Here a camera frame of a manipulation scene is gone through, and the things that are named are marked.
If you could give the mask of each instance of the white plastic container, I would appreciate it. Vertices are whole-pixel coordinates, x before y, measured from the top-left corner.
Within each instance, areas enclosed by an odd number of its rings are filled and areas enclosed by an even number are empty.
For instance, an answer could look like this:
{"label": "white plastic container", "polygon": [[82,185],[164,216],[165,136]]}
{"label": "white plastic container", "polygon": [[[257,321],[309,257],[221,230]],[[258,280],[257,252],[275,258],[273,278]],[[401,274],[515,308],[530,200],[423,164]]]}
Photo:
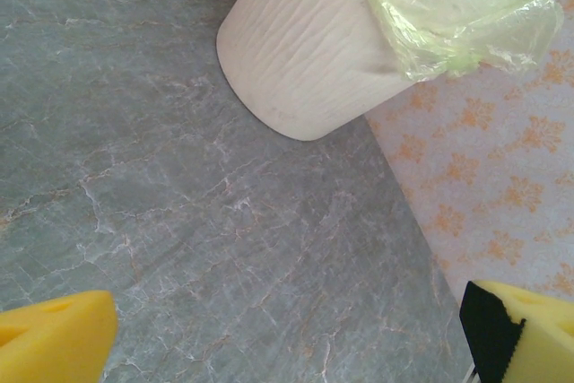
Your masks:
{"label": "white plastic container", "polygon": [[230,86],[272,129],[318,139],[413,83],[367,0],[238,0],[217,51]]}

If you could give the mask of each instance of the marble countertop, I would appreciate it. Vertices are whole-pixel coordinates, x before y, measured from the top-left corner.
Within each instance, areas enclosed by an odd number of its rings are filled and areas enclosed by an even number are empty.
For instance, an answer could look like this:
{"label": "marble countertop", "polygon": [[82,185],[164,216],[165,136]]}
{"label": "marble countertop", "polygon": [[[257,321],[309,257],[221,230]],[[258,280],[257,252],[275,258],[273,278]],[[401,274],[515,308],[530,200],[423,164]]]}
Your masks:
{"label": "marble countertop", "polygon": [[0,1],[0,309],[113,291],[106,382],[460,381],[366,122],[303,144],[253,118],[214,49],[233,1]]}

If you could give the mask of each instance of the black foam piece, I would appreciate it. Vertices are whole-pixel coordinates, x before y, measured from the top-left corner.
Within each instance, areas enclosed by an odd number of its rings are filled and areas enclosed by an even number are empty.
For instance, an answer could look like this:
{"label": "black foam piece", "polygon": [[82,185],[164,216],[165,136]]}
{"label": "black foam piece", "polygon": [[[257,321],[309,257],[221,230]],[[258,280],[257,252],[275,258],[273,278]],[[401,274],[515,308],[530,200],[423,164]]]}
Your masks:
{"label": "black foam piece", "polygon": [[469,282],[460,321],[481,382],[502,383],[526,320],[513,323],[502,300]]}

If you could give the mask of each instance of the orange floral pattern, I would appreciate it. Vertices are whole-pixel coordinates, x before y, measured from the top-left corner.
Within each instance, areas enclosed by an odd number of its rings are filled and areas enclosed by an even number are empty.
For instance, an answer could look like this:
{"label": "orange floral pattern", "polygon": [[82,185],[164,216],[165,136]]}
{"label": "orange floral pattern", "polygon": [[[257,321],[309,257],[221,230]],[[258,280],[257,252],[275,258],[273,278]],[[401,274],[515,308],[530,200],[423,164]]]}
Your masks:
{"label": "orange floral pattern", "polygon": [[537,71],[440,77],[367,116],[459,299],[486,278],[574,300],[574,0],[559,1]]}

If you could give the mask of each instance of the transparent plastic bag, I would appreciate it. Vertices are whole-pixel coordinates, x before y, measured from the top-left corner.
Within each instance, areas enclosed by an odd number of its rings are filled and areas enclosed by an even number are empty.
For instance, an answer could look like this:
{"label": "transparent plastic bag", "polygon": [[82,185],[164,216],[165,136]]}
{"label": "transparent plastic bag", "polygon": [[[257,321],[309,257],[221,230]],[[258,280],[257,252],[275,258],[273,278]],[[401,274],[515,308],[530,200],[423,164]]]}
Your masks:
{"label": "transparent plastic bag", "polygon": [[563,21],[554,0],[369,0],[400,70],[424,81],[484,62],[509,72],[537,65]]}

